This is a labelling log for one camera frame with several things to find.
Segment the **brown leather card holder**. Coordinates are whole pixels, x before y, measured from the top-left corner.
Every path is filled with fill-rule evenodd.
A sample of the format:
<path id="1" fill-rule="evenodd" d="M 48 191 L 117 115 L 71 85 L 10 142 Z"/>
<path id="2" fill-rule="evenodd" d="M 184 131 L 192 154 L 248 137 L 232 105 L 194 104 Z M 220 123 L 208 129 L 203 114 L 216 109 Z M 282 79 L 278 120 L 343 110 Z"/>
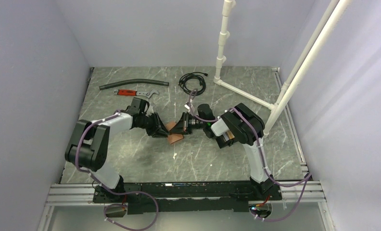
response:
<path id="1" fill-rule="evenodd" d="M 170 121 L 168 122 L 165 126 L 168 131 L 170 131 L 174 126 L 176 122 L 175 121 Z M 179 141 L 183 140 L 184 136 L 181 134 L 169 134 L 167 137 L 167 141 L 170 145 L 173 145 L 175 143 L 178 143 Z"/>

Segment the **black card box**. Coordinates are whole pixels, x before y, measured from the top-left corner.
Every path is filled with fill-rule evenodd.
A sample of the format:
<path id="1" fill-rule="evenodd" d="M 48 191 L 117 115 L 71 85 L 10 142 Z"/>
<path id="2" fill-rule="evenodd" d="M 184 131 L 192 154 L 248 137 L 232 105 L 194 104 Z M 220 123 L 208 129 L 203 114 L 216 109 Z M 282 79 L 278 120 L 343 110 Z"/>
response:
<path id="1" fill-rule="evenodd" d="M 217 142 L 220 149 L 225 147 L 230 147 L 234 144 L 235 138 L 233 140 L 225 141 L 223 134 L 221 136 L 218 136 L 215 138 L 215 141 Z"/>

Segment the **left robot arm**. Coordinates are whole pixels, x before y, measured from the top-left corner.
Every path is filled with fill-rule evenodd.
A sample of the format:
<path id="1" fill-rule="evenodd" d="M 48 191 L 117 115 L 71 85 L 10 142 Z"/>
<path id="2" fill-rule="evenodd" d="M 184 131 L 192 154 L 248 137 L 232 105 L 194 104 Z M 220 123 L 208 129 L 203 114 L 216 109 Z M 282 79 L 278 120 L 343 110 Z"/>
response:
<path id="1" fill-rule="evenodd" d="M 77 121 L 65 150 L 65 160 L 80 172 L 89 174 L 112 202 L 124 198 L 124 179 L 106 163 L 109 139 L 133 128 L 144 129 L 148 136 L 166 138 L 169 132 L 155 112 L 148 113 L 150 103 L 133 98 L 125 110 L 116 110 L 111 116 L 89 121 Z"/>

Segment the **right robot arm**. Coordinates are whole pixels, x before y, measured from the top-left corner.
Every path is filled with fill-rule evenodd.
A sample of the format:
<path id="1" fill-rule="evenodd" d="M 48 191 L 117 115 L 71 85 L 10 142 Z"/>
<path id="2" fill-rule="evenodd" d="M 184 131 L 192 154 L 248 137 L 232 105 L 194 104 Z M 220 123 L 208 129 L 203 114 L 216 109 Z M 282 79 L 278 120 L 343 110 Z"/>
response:
<path id="1" fill-rule="evenodd" d="M 219 148 L 230 147 L 235 143 L 242 144 L 250 167 L 252 195 L 263 200 L 270 194 L 274 183 L 267 167 L 261 141 L 264 136 L 265 123 L 261 117 L 243 103 L 215 117 L 208 104 L 197 107 L 197 114 L 183 112 L 180 120 L 168 126 L 170 135 L 192 134 L 194 129 L 202 129 L 205 135 L 216 140 Z"/>

